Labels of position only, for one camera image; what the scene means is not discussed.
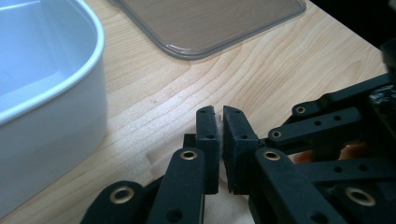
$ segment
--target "container rim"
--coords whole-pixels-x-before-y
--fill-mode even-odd
[[[105,48],[105,31],[103,29],[102,23],[99,21],[96,14],[91,10],[91,8],[84,2],[84,0],[74,0],[81,9],[85,10],[88,16],[92,19],[93,26],[96,31],[96,46],[87,62],[85,62],[76,73],[65,79],[63,82],[53,86],[47,91],[38,94],[29,100],[24,101],[18,105],[12,106],[5,111],[0,112],[0,125],[12,121],[13,119],[25,114],[44,103],[50,101],[51,99],[61,95],[65,91],[71,89],[77,83],[79,83],[85,76],[87,76],[94,66],[101,60],[103,51]]]

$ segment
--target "wood grain surface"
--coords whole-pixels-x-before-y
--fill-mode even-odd
[[[293,105],[385,73],[378,49],[309,1],[302,16],[200,61],[163,53],[107,1],[85,2],[106,31],[106,137],[1,223],[79,223],[111,183],[147,185],[165,172],[183,134],[194,133],[195,111],[203,106],[242,109],[265,137]],[[247,197],[229,194],[220,170],[220,193],[206,197],[205,223],[253,223]]]

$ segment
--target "transparent lid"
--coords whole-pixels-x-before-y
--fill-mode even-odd
[[[304,0],[119,0],[163,51],[195,60],[287,21]]]

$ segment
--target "hole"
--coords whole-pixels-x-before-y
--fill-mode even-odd
[[[178,209],[170,210],[166,213],[166,219],[169,222],[176,223],[179,222],[182,218],[183,218],[183,213]]]
[[[194,160],[197,156],[198,154],[194,151],[183,151],[180,153],[180,157],[186,161]]]
[[[279,161],[280,160],[280,155],[273,151],[264,151],[262,153],[262,155],[264,156],[265,159],[270,160],[270,161]]]
[[[363,206],[375,205],[375,198],[362,189],[346,188],[346,196],[353,202]]]
[[[336,173],[341,173],[341,172],[343,172],[343,168],[341,168],[340,166],[334,167],[333,170],[334,170]]]
[[[119,187],[110,194],[110,201],[114,204],[127,203],[134,197],[134,190],[128,186]]]
[[[305,107],[299,106],[299,107],[296,108],[296,111],[299,114],[303,114],[305,112]]]
[[[282,136],[282,133],[281,133],[280,131],[274,131],[271,135],[272,135],[274,138],[278,138],[278,137]]]
[[[327,217],[320,212],[314,212],[309,217],[315,223],[320,223],[320,224],[329,223],[329,219],[327,219]]]
[[[365,172],[365,171],[368,171],[369,168],[366,165],[364,165],[364,164],[360,164],[359,165],[359,170]]]

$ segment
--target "wooden table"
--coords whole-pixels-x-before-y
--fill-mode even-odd
[[[293,105],[385,73],[380,51],[307,2],[304,15],[209,58],[181,61],[160,51],[118,8],[86,0],[106,30],[108,128],[82,164],[1,220],[79,223],[113,182],[147,185],[165,172],[195,111],[213,105],[242,109],[265,137]],[[205,223],[253,223],[247,197],[226,189],[207,196]]]

